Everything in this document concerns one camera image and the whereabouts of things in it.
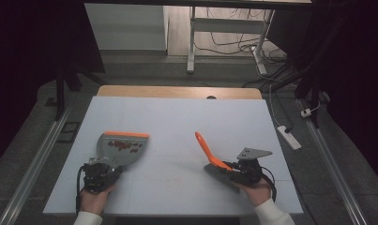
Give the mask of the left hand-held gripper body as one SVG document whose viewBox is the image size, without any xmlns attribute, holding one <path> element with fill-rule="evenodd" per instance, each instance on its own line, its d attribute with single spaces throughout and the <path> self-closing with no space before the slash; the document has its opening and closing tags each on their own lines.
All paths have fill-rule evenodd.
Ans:
<svg viewBox="0 0 378 225">
<path fill-rule="evenodd" d="M 84 170 L 84 189 L 100 193 L 112 185 L 109 181 L 110 172 L 101 172 L 100 163 L 106 163 L 100 158 L 91 157 L 87 163 L 83 165 Z"/>
</svg>

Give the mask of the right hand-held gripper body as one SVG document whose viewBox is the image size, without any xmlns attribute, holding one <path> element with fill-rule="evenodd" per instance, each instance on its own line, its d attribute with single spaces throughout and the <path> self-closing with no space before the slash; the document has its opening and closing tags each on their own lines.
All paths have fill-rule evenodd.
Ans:
<svg viewBox="0 0 378 225">
<path fill-rule="evenodd" d="M 244 177 L 244 185 L 252 186 L 264 179 L 269 185 L 272 181 L 263 173 L 259 158 L 271 156 L 271 151 L 244 148 L 237 156 L 240 169 L 234 175 L 242 175 Z"/>
</svg>

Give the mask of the orange-handled grey brush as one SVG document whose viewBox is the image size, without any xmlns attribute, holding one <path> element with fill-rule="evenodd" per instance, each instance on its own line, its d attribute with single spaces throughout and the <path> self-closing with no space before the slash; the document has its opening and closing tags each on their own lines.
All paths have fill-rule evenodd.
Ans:
<svg viewBox="0 0 378 225">
<path fill-rule="evenodd" d="M 210 148 L 208 147 L 204 137 L 201 135 L 199 131 L 195 132 L 195 138 L 198 144 L 201 146 L 202 150 L 204 151 L 209 163 L 204 166 L 204 170 L 213 178 L 215 178 L 218 182 L 230 188 L 233 192 L 239 193 L 239 187 L 234 185 L 226 172 L 232 172 L 233 169 L 225 164 L 223 161 L 214 157 Z"/>
</svg>

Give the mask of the grey dustpan with orange edge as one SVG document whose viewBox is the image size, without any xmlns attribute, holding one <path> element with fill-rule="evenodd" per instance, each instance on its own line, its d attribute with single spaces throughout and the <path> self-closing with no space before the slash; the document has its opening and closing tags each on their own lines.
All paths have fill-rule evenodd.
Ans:
<svg viewBox="0 0 378 225">
<path fill-rule="evenodd" d="M 146 133 L 105 131 L 98 138 L 98 157 L 114 169 L 129 165 L 143 154 L 148 139 Z"/>
</svg>

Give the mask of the person's left hand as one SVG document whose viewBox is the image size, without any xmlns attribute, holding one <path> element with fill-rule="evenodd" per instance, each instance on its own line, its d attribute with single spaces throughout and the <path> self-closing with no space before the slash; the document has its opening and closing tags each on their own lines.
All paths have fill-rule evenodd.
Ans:
<svg viewBox="0 0 378 225">
<path fill-rule="evenodd" d="M 92 193 L 83 189 L 80 193 L 81 210 L 100 216 L 107 203 L 109 194 L 114 190 L 115 185 L 108 187 L 100 193 Z"/>
</svg>

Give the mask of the person's right hand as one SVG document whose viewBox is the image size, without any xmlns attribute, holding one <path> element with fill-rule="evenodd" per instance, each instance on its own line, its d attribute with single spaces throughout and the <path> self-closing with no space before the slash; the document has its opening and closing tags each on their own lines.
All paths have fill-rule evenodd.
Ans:
<svg viewBox="0 0 378 225">
<path fill-rule="evenodd" d="M 261 179 L 257 184 L 252 186 L 245 186 L 238 183 L 235 183 L 235 185 L 245 192 L 254 207 L 272 198 L 271 188 L 264 179 Z"/>
</svg>

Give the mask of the white power strip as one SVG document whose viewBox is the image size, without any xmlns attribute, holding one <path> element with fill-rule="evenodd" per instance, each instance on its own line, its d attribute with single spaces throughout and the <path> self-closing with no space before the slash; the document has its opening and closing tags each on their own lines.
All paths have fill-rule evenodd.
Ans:
<svg viewBox="0 0 378 225">
<path fill-rule="evenodd" d="M 277 131 L 293 150 L 298 150 L 302 147 L 302 145 L 291 133 L 291 130 L 287 128 L 286 126 L 277 127 Z"/>
</svg>

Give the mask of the white table mat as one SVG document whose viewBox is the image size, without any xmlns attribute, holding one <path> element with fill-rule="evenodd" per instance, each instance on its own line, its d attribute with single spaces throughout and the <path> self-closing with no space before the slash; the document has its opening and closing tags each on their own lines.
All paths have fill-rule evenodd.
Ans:
<svg viewBox="0 0 378 225">
<path fill-rule="evenodd" d="M 260 163 L 274 174 L 278 208 L 292 214 L 302 211 L 264 100 L 93 97 L 45 213 L 74 213 L 78 170 L 96 155 L 98 138 L 109 130 L 149 136 L 144 153 L 125 168 L 110 194 L 105 209 L 109 215 L 251 214 L 245 195 L 204 171 L 208 160 L 195 138 L 197 133 L 222 160 L 234 161 L 246 147 L 269 151 Z"/>
</svg>

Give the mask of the black stand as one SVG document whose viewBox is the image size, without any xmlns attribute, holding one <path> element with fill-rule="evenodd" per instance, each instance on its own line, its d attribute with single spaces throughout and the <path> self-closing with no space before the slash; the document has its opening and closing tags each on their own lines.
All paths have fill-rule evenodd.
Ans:
<svg viewBox="0 0 378 225">
<path fill-rule="evenodd" d="M 82 88 L 82 83 L 78 75 L 82 74 L 89 80 L 104 85 L 106 84 L 99 76 L 84 68 L 77 63 L 65 63 L 62 65 L 56 74 L 56 116 L 55 121 L 58 121 L 65 111 L 65 85 L 70 91 L 77 92 Z"/>
<path fill-rule="evenodd" d="M 299 81 L 298 87 L 294 90 L 295 97 L 305 98 L 310 94 L 310 107 L 313 109 L 310 115 L 310 121 L 316 128 L 319 127 L 317 109 L 319 107 L 320 74 L 318 69 L 319 62 L 314 60 L 309 63 L 307 67 L 295 72 L 293 75 L 290 75 L 287 79 L 284 79 L 271 88 L 272 92 L 276 92 L 290 83 Z"/>
</svg>

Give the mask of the white cabinet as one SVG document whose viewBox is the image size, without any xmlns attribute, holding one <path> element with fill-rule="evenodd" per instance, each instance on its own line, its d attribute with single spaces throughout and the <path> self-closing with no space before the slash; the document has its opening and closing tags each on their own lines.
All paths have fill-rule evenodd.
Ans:
<svg viewBox="0 0 378 225">
<path fill-rule="evenodd" d="M 84 6 L 101 50 L 167 50 L 166 7 L 89 3 Z"/>
</svg>

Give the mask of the dark curtain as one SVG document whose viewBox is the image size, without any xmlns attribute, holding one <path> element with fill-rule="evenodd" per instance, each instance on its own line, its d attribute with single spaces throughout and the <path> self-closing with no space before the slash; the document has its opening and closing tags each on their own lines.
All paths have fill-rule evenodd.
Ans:
<svg viewBox="0 0 378 225">
<path fill-rule="evenodd" d="M 327 111 L 378 176 L 378 0 L 321 1 L 349 3 L 321 11 L 310 26 L 322 34 L 346 17 L 319 69 Z"/>
<path fill-rule="evenodd" d="M 0 157 L 40 86 L 79 69 L 104 70 L 83 0 L 0 0 Z"/>
</svg>

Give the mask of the black rectangular floor frame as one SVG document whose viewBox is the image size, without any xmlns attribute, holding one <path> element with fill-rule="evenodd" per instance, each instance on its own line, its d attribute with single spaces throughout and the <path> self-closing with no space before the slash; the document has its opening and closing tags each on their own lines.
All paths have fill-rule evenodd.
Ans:
<svg viewBox="0 0 378 225">
<path fill-rule="evenodd" d="M 80 122 L 66 122 L 57 138 L 58 143 L 73 143 L 80 129 Z"/>
</svg>

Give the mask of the metal floor rail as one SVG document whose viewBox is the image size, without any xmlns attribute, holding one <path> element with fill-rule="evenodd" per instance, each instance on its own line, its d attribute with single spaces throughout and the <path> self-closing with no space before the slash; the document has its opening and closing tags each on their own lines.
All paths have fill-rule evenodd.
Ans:
<svg viewBox="0 0 378 225">
<path fill-rule="evenodd" d="M 0 217 L 0 225 L 14 225 L 19 214 L 21 213 L 25 202 L 31 190 L 36 183 L 42 168 L 51 153 L 53 146 L 57 140 L 57 136 L 61 132 L 63 125 L 66 123 L 68 116 L 72 110 L 72 105 L 69 104 L 65 111 L 61 113 L 57 121 L 54 121 L 51 128 L 47 132 L 42 144 L 39 146 L 33 160 L 26 170 L 23 179 L 14 191 L 11 199 L 8 202 L 4 212 Z"/>
<path fill-rule="evenodd" d="M 308 117 L 304 118 L 304 121 L 328 170 L 331 180 L 333 181 L 334 186 L 340 195 L 341 201 L 345 206 L 350 219 L 352 220 L 352 224 L 369 225 L 358 201 L 355 198 L 355 194 L 349 187 L 337 161 L 334 159 L 323 133 L 311 122 Z"/>
</svg>

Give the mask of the white desk frame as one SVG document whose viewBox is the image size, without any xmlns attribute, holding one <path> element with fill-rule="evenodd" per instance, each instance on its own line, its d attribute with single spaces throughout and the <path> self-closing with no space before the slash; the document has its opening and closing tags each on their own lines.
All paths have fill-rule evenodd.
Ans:
<svg viewBox="0 0 378 225">
<path fill-rule="evenodd" d="M 258 35 L 258 43 L 255 47 L 250 47 L 251 54 L 254 58 L 255 65 L 260 75 L 266 75 L 265 65 L 261 58 L 261 50 L 265 42 L 266 34 L 272 20 L 274 11 L 272 9 L 265 10 L 265 18 L 262 21 L 252 20 L 230 20 L 230 19 L 210 19 L 197 18 L 196 7 L 189 8 L 189 51 L 187 62 L 187 73 L 194 72 L 194 39 L 196 32 L 212 32 L 212 33 L 233 33 L 233 34 L 252 34 Z"/>
</svg>

